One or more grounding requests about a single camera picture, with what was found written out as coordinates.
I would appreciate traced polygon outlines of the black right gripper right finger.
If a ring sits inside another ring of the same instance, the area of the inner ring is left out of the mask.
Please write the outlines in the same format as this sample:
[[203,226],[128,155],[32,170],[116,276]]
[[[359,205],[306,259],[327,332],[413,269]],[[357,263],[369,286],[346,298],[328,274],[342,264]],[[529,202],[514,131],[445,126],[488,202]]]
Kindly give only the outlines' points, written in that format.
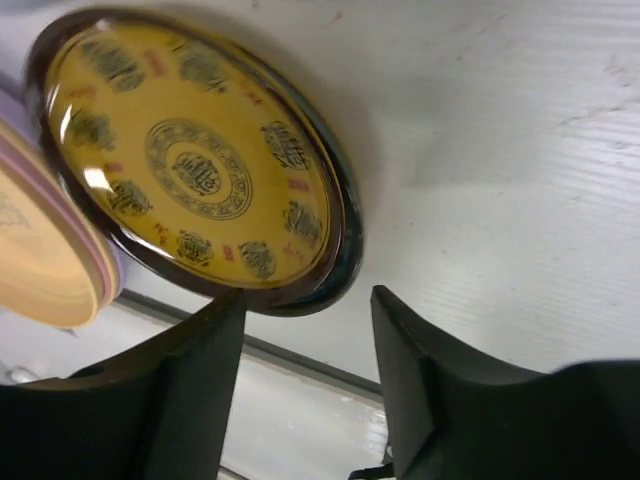
[[638,477],[637,361],[540,373],[473,348],[384,286],[371,311],[397,478]]

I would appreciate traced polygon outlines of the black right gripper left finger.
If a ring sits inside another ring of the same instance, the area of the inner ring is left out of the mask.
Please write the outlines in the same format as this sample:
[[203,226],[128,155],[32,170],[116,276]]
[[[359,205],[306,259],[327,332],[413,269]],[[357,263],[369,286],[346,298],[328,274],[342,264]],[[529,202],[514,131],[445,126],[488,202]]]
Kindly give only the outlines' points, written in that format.
[[216,478],[245,317],[231,290],[66,379],[3,386],[2,478]]

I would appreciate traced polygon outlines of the beige plate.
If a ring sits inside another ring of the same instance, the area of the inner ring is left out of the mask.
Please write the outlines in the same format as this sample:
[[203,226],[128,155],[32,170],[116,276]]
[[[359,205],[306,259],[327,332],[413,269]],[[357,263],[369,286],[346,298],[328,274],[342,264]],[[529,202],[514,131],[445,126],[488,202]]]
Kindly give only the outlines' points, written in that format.
[[1,124],[1,305],[32,320],[76,328],[104,299],[104,268],[38,154]]

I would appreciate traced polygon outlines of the pink plate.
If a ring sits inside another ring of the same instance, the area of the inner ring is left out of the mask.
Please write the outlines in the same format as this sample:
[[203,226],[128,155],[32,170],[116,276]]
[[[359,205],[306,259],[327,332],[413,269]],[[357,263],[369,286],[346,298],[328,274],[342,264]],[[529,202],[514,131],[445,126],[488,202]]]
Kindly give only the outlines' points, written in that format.
[[1,143],[1,162],[21,174],[27,182],[52,203],[76,234],[83,240],[85,247],[97,263],[104,283],[102,305],[110,304],[121,292],[121,262],[111,244],[98,233],[86,220],[76,206],[69,201],[46,168],[34,163],[16,148]]

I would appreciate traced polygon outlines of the dark green plate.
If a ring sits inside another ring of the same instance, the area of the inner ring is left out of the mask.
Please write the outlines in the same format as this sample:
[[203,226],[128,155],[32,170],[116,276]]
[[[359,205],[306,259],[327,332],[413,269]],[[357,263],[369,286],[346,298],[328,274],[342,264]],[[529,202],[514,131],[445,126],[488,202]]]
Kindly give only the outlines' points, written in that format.
[[298,301],[276,308],[273,313],[280,317],[301,317],[325,310],[338,302],[357,278],[363,258],[364,225],[360,192],[355,172],[347,152],[325,119],[294,87],[287,87],[288,95],[302,110],[318,132],[328,151],[337,174],[345,209],[345,233],[336,261],[324,282],[312,293]]

